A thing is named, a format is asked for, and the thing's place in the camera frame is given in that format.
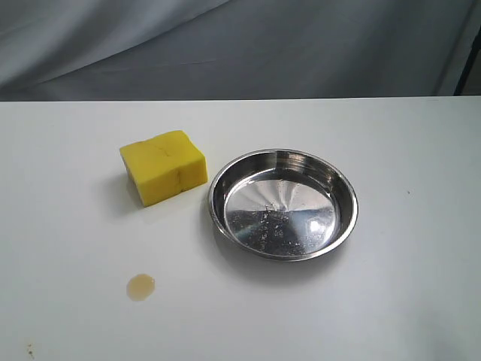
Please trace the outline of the round stainless steel dish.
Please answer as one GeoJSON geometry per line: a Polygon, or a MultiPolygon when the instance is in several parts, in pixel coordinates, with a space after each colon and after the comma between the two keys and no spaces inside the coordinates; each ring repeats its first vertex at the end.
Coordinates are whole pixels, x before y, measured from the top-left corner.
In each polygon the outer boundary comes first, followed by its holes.
{"type": "Polygon", "coordinates": [[[359,215],[355,190],[339,169],[290,149],[233,159],[213,179],[207,206],[224,239],[281,262],[333,251],[351,235],[359,215]]]}

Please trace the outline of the yellow sponge block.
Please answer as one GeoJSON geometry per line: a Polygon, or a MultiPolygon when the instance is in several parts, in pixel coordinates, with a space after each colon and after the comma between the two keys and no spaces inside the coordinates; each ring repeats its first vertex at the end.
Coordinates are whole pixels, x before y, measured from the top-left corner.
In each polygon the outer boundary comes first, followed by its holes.
{"type": "Polygon", "coordinates": [[[145,207],[207,182],[205,156],[181,130],[126,145],[119,152],[145,207]]]}

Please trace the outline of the brown liquid spill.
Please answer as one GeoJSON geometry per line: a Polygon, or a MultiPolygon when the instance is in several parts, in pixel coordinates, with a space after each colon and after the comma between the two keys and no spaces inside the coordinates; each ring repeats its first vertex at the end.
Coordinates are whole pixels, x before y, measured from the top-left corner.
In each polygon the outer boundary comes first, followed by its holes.
{"type": "Polygon", "coordinates": [[[147,274],[135,275],[126,285],[126,294],[134,302],[146,300],[156,288],[155,279],[147,274]]]}

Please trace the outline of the grey backdrop cloth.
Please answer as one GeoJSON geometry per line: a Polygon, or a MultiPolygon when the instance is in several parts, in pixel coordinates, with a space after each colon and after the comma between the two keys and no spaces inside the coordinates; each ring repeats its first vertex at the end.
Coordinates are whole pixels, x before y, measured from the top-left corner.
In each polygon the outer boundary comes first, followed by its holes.
{"type": "Polygon", "coordinates": [[[5,101],[454,92],[478,1],[3,1],[5,101]]]}

